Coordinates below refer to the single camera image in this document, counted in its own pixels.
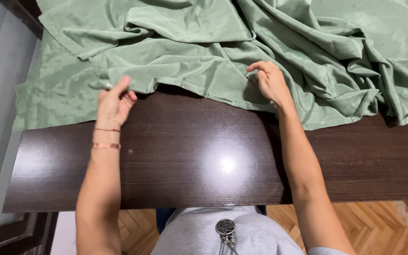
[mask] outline wooden parquet floor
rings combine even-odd
[[[359,255],[408,255],[408,229],[393,202],[334,203],[333,207]],[[305,251],[294,206],[267,206],[267,216]],[[155,209],[121,210],[118,223],[123,251],[152,252],[159,237]]]

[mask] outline satin fabric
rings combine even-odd
[[[41,56],[14,130],[93,120],[122,75],[274,113],[246,67],[282,70],[305,130],[375,115],[408,123],[408,0],[38,0]]]

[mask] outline table surface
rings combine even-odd
[[[3,212],[74,211],[94,122],[24,131]],[[408,125],[380,114],[306,132],[330,199],[408,199]],[[278,123],[161,85],[122,129],[122,209],[291,203]]]

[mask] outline person's left hand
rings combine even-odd
[[[126,92],[130,82],[130,77],[124,76],[111,90],[100,91],[96,128],[121,129],[127,120],[130,109],[138,100],[135,92]]]

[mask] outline hand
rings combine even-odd
[[[130,109],[138,100],[133,91],[124,94],[130,82],[130,77],[124,76],[111,90],[100,91],[96,128],[120,130],[127,120]]]
[[[246,68],[247,72],[258,70],[256,77],[259,81],[259,89],[262,95],[273,101],[278,110],[295,111],[291,93],[284,80],[283,73],[272,61],[259,61]]]

